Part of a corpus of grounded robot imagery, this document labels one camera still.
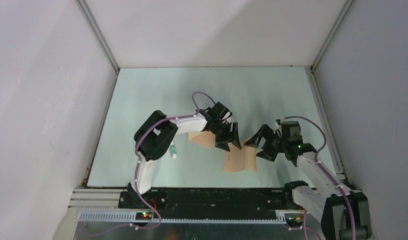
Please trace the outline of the tan paper envelope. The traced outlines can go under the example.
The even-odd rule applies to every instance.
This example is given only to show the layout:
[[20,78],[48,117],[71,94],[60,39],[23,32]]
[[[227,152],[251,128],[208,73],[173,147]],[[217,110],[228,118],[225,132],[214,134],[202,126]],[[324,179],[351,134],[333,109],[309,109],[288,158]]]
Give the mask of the tan paper envelope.
[[188,133],[190,142],[209,149],[215,147],[215,137],[210,131],[191,131]]

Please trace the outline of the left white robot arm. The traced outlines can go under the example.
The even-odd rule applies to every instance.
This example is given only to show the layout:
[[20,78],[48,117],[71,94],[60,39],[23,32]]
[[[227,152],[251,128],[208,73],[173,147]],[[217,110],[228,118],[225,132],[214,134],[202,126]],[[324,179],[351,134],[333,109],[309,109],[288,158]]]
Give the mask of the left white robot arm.
[[215,135],[214,146],[230,151],[229,144],[241,149],[237,122],[229,122],[231,111],[220,102],[206,109],[197,109],[190,115],[168,117],[162,111],[154,111],[134,135],[138,157],[133,180],[129,183],[130,201],[137,208],[150,202],[152,177],[156,161],[169,150],[177,135],[189,132],[211,132]]

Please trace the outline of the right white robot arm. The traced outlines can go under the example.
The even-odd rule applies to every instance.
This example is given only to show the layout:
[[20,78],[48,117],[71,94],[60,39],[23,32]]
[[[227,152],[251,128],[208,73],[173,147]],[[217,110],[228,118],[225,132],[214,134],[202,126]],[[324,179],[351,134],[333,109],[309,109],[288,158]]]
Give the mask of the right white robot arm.
[[264,124],[244,145],[257,148],[265,140],[257,157],[273,162],[278,154],[284,154],[301,172],[313,187],[305,182],[289,182],[289,191],[282,196],[285,207],[302,207],[321,225],[327,240],[369,240],[372,237],[369,202],[360,190],[354,190],[338,179],[319,156],[326,146],[324,143],[315,149],[305,143],[297,116],[278,119],[276,128]]

